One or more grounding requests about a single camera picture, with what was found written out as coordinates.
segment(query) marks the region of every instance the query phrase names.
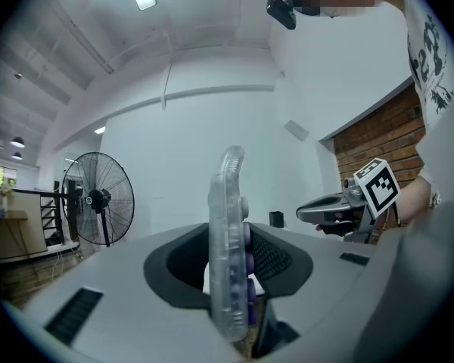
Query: white ceiling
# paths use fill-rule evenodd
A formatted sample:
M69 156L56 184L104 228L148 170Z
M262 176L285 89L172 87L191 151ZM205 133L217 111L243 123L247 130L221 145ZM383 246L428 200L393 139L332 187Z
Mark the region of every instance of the white ceiling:
M266 1L157 0L140 11L135 0L26 0L0 38L0 138L23 137L23 163L35 165L58 112L95 79L170 48L268 48Z

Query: transparent plastic part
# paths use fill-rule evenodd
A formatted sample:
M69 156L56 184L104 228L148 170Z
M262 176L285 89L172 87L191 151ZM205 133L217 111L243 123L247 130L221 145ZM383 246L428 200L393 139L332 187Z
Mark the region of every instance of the transparent plastic part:
M239 172L242 147L230 147L210 181L209 264L210 304L214 324L231 342L247 335L247 273L244 225L246 202L241 202Z

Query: brick wall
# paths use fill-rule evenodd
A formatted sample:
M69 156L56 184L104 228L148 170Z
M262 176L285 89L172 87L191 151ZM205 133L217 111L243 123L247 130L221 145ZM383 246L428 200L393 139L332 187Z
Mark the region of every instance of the brick wall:
M400 187L405 187L424 165L415 151L424 134L420 101L411 85L334 137L341 180L380 157L390 164Z

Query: black camera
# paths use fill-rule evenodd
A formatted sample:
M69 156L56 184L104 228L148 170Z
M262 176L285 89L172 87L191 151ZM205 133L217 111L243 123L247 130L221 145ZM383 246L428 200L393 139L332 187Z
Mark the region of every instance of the black camera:
M296 28L296 16L293 8L287 2L283 0L268 0L267 13L287 29Z

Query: fan grille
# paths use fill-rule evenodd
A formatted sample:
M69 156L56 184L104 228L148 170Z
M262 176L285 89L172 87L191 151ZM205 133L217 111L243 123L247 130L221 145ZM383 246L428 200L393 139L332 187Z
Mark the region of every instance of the fan grille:
M121 239L131 225L135 210L133 190L123 167L106 154L84 154L66 171L63 193L66 188L71 192L69 188L73 186L79 198L71 206L63 203L64 214L69 222L72 215L75 217L79 236L94 244L106 244L101 214L96 213L88 198L94 190L105 190L111 195L104 208L107 236L110 243Z

